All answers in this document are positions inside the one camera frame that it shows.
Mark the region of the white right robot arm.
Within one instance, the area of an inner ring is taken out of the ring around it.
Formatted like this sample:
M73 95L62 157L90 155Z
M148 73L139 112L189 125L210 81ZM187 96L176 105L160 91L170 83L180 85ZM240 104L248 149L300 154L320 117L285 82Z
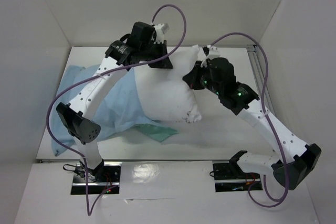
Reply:
M196 61L183 80L193 90L207 89L216 94L225 108L254 128L274 150L270 156L239 151L230 159L229 172L233 177L273 174L281 186L294 190L314 170L321 148L295 136L263 108L259 95L236 80L234 66L226 58Z

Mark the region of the white pillow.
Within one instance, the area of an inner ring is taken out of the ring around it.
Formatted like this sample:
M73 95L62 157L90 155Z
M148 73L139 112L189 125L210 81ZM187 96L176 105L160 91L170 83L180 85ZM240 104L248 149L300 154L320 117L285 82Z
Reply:
M193 69L199 46L179 48L169 56L172 69L147 65L134 69L135 83L142 110L154 121L195 123L202 119L194 91L183 81Z

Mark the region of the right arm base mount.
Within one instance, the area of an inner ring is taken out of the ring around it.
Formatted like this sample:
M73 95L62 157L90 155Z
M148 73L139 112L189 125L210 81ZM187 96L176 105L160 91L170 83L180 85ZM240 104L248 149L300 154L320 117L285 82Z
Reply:
M228 161L213 162L213 170L209 172L214 179L215 191L238 192L251 190L263 190L260 175L256 173L244 173L237 162L247 151L239 151Z

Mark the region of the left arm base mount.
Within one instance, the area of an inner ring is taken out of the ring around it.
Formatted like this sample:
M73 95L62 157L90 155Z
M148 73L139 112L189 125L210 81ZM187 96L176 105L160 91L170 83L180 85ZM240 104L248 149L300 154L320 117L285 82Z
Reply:
M85 170L80 164L65 164L64 171L73 173L71 195L86 194L86 176ZM99 195L104 190L105 194L119 194L120 191L121 164L105 163L103 172L97 178L89 177L88 194Z

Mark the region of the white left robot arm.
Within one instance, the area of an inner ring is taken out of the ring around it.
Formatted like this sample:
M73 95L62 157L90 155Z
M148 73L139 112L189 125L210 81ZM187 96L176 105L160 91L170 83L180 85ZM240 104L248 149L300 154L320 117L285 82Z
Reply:
M167 23L149 25L136 22L129 34L109 46L94 74L96 79L85 85L67 104L60 102L56 107L63 125L83 154L80 165L84 175L93 182L99 181L104 172L104 161L97 142L101 127L93 121L93 117L112 87L126 74L126 70L107 71L115 65L129 66L166 55L164 35L168 29Z

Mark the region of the light blue pillowcase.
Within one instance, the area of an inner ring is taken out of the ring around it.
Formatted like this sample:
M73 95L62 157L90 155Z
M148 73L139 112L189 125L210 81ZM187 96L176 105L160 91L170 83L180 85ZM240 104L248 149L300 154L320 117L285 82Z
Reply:
M68 103L84 86L84 84L79 85L63 94L54 104L50 114L49 125L53 135L69 147L75 145L75 141L62 124L56 112L56 106L60 102ZM112 135L130 128L135 128L157 142L163 142L179 133L176 129L163 126L159 120L151 120L145 116L138 97L133 70L130 70L110 90L99 105L93 121L101 126L98 141L107 140Z

